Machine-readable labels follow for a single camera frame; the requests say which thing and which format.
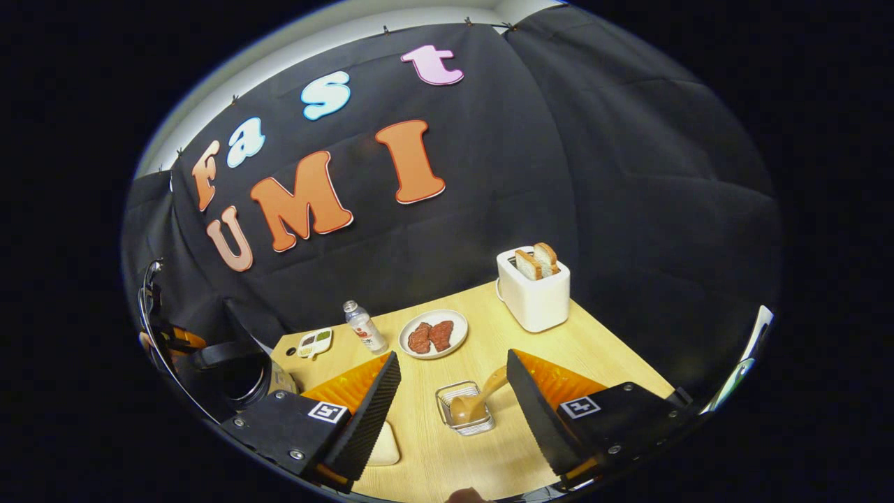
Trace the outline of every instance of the bread slice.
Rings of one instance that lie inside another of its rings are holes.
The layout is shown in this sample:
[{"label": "bread slice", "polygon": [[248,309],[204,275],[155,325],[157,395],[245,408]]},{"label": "bread slice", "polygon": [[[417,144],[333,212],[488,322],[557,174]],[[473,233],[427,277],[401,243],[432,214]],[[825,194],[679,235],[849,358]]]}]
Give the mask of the bread slice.
[{"label": "bread slice", "polygon": [[544,277],[540,262],[534,260],[534,257],[531,257],[522,250],[515,251],[515,267],[521,271],[521,274],[525,275],[525,277],[531,281],[536,281]]},{"label": "bread slice", "polygon": [[544,277],[559,273],[559,266],[556,265],[556,252],[549,244],[537,243],[534,245],[534,260],[540,264]]}]

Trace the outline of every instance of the orange letter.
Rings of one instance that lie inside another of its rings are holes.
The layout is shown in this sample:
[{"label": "orange letter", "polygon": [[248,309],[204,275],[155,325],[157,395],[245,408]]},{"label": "orange letter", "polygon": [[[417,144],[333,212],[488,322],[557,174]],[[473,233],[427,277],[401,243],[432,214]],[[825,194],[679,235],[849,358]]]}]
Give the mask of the orange letter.
[{"label": "orange letter", "polygon": [[236,238],[236,244],[239,245],[239,255],[234,255],[232,250],[230,250],[230,245],[224,240],[224,235],[221,233],[220,220],[215,220],[208,224],[205,232],[211,236],[211,240],[215,242],[217,247],[217,252],[221,254],[221,258],[226,262],[226,265],[230,266],[230,269],[239,272],[248,270],[252,261],[251,248],[249,247],[249,241],[245,239],[245,234],[242,233],[242,228],[239,227],[239,222],[236,220],[236,207],[230,206],[225,209],[221,215],[221,220],[230,227],[232,236]]},{"label": "orange letter", "polygon": [[217,176],[217,165],[211,156],[216,155],[220,148],[220,142],[212,141],[202,157],[198,158],[196,165],[192,167],[192,176],[196,179],[196,189],[198,190],[199,211],[205,211],[208,203],[215,197],[215,188],[211,185],[211,180]]},{"label": "orange letter", "polygon": [[274,250],[285,252],[298,241],[285,224],[298,232],[301,239],[310,237],[310,215],[314,212],[314,230],[329,234],[354,221],[354,215],[342,207],[329,179],[329,152],[319,151],[303,158],[295,169],[295,195],[273,177],[265,178],[251,188],[251,199],[264,211],[267,226],[274,235]]},{"label": "orange letter", "polygon": [[428,164],[426,146],[422,143],[422,133],[426,129],[426,121],[407,121],[392,124],[375,134],[376,141],[384,143],[391,151],[397,180],[401,184],[394,197],[400,204],[433,198],[446,186]]}]

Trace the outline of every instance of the white wall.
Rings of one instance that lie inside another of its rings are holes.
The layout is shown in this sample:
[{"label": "white wall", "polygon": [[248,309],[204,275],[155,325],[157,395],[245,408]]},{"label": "white wall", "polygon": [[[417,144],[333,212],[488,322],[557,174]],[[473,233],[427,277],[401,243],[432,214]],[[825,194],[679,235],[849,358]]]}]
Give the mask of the white wall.
[{"label": "white wall", "polygon": [[295,21],[242,51],[206,77],[165,119],[140,159],[136,177],[169,169],[233,95],[244,95],[290,66],[388,30],[444,22],[515,23],[558,0],[346,0]]}]

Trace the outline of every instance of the meat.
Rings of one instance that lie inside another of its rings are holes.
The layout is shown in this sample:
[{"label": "meat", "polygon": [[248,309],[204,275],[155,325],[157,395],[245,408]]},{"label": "meat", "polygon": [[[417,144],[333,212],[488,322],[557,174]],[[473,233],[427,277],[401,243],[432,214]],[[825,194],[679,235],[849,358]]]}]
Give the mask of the meat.
[{"label": "meat", "polygon": [[428,338],[432,339],[435,351],[443,351],[450,347],[450,334],[453,332],[453,321],[446,320],[438,323],[428,332]]},{"label": "meat", "polygon": [[432,345],[428,339],[428,334],[431,329],[431,325],[422,323],[413,330],[413,333],[409,335],[409,340],[407,341],[409,348],[419,354],[426,354],[431,351]]}]

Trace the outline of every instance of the bottle label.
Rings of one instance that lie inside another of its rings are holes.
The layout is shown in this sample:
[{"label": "bottle label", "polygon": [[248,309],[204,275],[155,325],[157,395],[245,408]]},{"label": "bottle label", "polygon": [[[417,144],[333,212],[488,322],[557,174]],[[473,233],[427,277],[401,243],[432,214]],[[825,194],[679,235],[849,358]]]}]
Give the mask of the bottle label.
[{"label": "bottle label", "polygon": [[384,346],[384,339],[372,321],[361,323],[354,327],[354,333],[370,351],[377,351]]}]

